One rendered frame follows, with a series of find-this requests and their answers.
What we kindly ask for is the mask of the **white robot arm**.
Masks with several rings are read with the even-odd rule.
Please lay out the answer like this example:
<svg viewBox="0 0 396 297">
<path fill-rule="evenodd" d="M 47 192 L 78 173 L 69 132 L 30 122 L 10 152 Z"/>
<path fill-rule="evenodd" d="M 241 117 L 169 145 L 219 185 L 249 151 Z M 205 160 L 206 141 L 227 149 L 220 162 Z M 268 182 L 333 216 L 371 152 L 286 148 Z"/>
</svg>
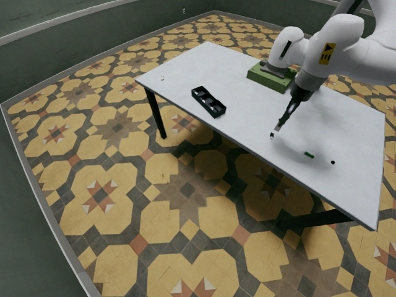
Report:
<svg viewBox="0 0 396 297">
<path fill-rule="evenodd" d="M 364 20 L 356 16 L 369 2 L 376 19 L 374 33 L 360 38 Z M 309 40 L 298 27 L 286 27 L 276 38 L 260 71 L 284 79 L 289 65 L 301 66 L 295 82 L 317 91 L 329 75 L 344 75 L 372 85 L 396 84 L 396 0 L 341 0 L 321 31 Z"/>
</svg>

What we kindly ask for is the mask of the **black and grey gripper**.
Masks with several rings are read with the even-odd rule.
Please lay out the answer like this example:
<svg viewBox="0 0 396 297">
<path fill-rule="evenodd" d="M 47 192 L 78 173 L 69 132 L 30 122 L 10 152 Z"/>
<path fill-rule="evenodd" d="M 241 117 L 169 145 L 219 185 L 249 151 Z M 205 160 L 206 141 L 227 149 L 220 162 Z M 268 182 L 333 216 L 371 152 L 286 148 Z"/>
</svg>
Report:
<svg viewBox="0 0 396 297">
<path fill-rule="evenodd" d="M 279 118 L 279 122 L 275 126 L 274 130 L 279 132 L 286 121 L 289 119 L 291 114 L 295 111 L 297 107 L 299 107 L 301 102 L 308 101 L 315 91 L 308 91 L 301 87 L 299 87 L 296 83 L 290 91 L 290 95 L 292 96 L 289 105 L 286 108 L 285 114 L 281 118 Z"/>
</svg>

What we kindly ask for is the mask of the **black rack of three bins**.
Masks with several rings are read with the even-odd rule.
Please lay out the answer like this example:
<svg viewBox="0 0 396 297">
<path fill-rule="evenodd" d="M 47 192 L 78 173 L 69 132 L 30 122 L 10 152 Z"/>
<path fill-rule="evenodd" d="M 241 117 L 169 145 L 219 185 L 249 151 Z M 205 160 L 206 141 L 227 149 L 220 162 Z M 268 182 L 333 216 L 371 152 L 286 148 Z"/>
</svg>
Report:
<svg viewBox="0 0 396 297">
<path fill-rule="evenodd" d="M 192 89 L 191 95 L 214 119 L 226 113 L 226 106 L 202 85 Z M 219 111 L 216 111 L 214 107 Z"/>
</svg>

